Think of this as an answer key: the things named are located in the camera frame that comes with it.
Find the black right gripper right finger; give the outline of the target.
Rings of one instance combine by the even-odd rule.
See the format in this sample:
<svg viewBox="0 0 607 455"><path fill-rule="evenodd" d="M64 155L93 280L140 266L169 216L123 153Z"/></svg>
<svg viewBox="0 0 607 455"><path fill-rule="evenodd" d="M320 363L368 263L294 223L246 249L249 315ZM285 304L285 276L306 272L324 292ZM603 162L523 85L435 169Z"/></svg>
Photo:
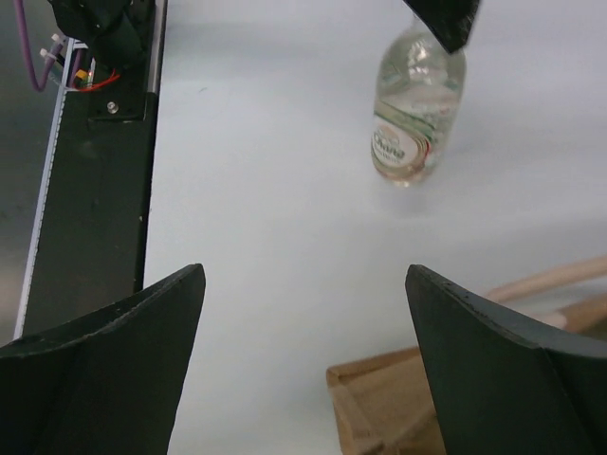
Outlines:
<svg viewBox="0 0 607 455"><path fill-rule="evenodd" d="M405 280L450 454L603 454L606 343L486 300L423 265Z"/></svg>

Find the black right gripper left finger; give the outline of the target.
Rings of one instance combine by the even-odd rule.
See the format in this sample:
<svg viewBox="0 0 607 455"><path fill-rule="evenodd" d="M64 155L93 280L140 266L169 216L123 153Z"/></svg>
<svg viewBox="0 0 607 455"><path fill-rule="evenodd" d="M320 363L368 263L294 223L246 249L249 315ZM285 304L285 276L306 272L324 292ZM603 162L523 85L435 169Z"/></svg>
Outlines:
<svg viewBox="0 0 607 455"><path fill-rule="evenodd" d="M3 346L2 453L167 453L204 295L190 264Z"/></svg>

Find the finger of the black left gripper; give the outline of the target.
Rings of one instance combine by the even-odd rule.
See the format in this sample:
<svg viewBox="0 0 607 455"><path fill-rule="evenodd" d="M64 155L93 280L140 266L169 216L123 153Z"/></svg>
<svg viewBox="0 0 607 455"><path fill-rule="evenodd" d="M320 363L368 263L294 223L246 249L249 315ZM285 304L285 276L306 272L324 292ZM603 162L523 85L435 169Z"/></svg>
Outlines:
<svg viewBox="0 0 607 455"><path fill-rule="evenodd" d="M481 0L404 0L447 53L469 41Z"/></svg>

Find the small clear glass bottle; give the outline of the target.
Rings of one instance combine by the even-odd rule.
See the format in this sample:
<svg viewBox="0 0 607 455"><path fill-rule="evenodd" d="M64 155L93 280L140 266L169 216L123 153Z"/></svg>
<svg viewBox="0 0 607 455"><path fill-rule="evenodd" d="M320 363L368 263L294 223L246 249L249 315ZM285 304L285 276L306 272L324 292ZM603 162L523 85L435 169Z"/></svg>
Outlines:
<svg viewBox="0 0 607 455"><path fill-rule="evenodd" d="M415 17L385 50L374 99L371 157L376 170L410 187L433 172L463 96L467 61L448 53Z"/></svg>

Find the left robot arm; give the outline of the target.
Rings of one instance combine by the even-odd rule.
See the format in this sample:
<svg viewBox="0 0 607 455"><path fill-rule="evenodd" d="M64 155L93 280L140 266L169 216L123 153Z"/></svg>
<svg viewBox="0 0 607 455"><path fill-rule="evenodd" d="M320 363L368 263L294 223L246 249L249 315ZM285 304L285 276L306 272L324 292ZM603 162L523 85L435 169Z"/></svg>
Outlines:
<svg viewBox="0 0 607 455"><path fill-rule="evenodd" d="M481 5L473 0L405 4L449 55L468 44ZM137 65L148 52L139 29L150 23L154 1L52 1L50 5L60 31L85 43L97 61L112 69Z"/></svg>

